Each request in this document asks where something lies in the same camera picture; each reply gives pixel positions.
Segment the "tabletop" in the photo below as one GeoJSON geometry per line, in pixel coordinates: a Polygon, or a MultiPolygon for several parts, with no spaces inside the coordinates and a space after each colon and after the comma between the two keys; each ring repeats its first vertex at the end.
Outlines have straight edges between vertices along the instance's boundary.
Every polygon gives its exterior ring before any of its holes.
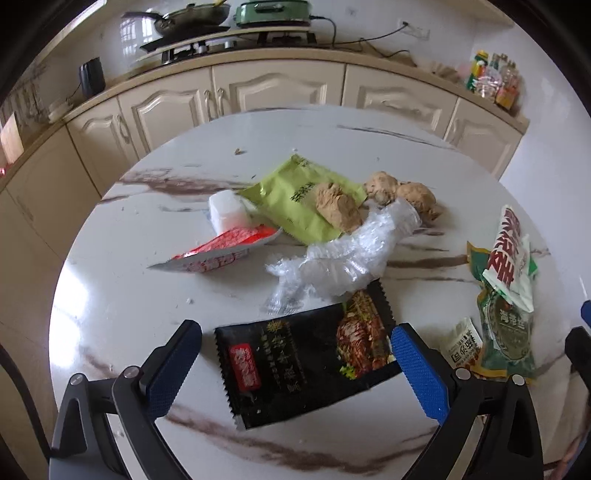
{"type": "MultiPolygon", "coordinates": [[[[294,152],[353,181],[385,170],[432,189],[443,215],[396,247],[382,278],[395,320],[411,323],[430,345],[463,317],[480,328],[480,289],[467,267],[466,241],[491,248],[502,206],[514,207],[539,266],[532,336],[539,375],[531,395],[546,449],[570,364],[563,355],[569,326],[555,302],[557,268],[543,238],[502,185],[449,144],[392,115],[341,107],[220,118],[156,149],[107,192],[76,238],[56,290],[50,362],[57,404],[75,372],[90,380],[114,377],[193,319],[204,332],[202,352],[169,415],[157,421],[193,478],[403,476],[437,426],[403,375],[290,421],[236,429],[213,330],[268,318],[261,305],[277,280],[265,272],[266,260],[304,247],[284,235],[204,274],[147,268],[214,237],[209,195],[255,183],[294,152]]],[[[328,303],[312,300],[307,308],[328,303]]],[[[131,475],[145,478],[117,418],[111,422],[131,475]]]]}

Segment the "gas stove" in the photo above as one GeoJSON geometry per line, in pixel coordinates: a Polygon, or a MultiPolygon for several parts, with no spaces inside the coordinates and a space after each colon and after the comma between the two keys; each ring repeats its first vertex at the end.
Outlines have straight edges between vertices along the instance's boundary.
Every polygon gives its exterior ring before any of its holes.
{"type": "Polygon", "coordinates": [[[160,56],[160,65],[166,65],[221,51],[316,45],[316,35],[307,26],[274,25],[235,30],[230,30],[229,27],[201,26],[174,37],[163,37],[142,45],[140,48],[148,53],[138,61],[160,56]]]}

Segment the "ginger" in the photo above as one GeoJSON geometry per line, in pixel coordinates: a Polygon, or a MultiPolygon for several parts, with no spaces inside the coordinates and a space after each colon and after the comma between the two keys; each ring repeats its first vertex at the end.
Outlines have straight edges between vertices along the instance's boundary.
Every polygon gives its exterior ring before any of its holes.
{"type": "Polygon", "coordinates": [[[398,180],[384,171],[377,171],[363,185],[368,197],[374,199],[382,206],[386,206],[396,200],[398,180]]]}
{"type": "Polygon", "coordinates": [[[403,183],[396,189],[396,195],[410,203],[423,221],[435,220],[442,213],[436,205],[435,195],[422,183],[403,183]]]}
{"type": "Polygon", "coordinates": [[[363,220],[355,200],[336,183],[316,186],[316,209],[328,223],[342,232],[351,233],[363,220]]]}

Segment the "frying pan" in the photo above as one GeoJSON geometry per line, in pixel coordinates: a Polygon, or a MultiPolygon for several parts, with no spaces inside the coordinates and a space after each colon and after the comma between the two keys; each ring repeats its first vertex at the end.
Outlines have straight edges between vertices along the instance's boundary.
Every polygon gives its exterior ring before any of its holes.
{"type": "Polygon", "coordinates": [[[154,28],[163,37],[196,25],[219,25],[228,18],[226,4],[188,4],[186,8],[161,15],[157,12],[126,12],[123,18],[152,18],[154,28]]]}

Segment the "wall socket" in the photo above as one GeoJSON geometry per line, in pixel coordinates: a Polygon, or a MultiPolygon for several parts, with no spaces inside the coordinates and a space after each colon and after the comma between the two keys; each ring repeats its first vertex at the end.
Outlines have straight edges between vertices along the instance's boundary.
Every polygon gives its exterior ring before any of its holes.
{"type": "Polygon", "coordinates": [[[421,28],[416,25],[413,25],[409,21],[406,20],[399,20],[398,21],[398,28],[402,28],[404,24],[408,24],[406,28],[403,28],[400,33],[404,33],[405,35],[410,35],[412,37],[418,38],[419,40],[429,40],[429,35],[431,34],[431,30],[428,28],[421,28]]]}

